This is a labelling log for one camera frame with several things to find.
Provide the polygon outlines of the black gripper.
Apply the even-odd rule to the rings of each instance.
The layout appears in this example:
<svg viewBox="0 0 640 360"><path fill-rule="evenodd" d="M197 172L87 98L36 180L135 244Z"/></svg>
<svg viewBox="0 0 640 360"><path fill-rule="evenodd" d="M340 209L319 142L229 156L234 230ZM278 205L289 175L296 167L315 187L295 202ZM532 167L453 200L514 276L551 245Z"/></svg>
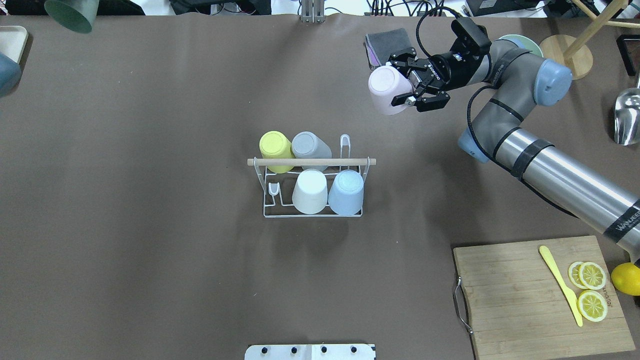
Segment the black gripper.
<svg viewBox="0 0 640 360"><path fill-rule="evenodd" d="M478 84L489 75L489 55L455 54L453 51L416 58L414 47L392 52L387 63L409 80L413 91L391 98L391 111L402 112L416 107L418 112L443 109L450 100L445 91Z"/></svg>

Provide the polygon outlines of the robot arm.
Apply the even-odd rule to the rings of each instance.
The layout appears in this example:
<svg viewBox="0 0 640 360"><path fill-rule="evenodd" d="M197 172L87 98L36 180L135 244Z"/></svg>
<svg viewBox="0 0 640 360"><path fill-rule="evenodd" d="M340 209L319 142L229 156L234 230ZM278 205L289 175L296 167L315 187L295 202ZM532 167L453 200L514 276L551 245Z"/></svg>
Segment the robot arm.
<svg viewBox="0 0 640 360"><path fill-rule="evenodd" d="M445 52L427 56L399 45L382 67L391 70L385 105L402 96L407 113L460 121L464 152L494 159L525 189L575 216L639 264L639 146L613 141L613 126L598 109L615 88L590 95L566 66L533 54L509 39L479 46L450 36Z"/></svg>

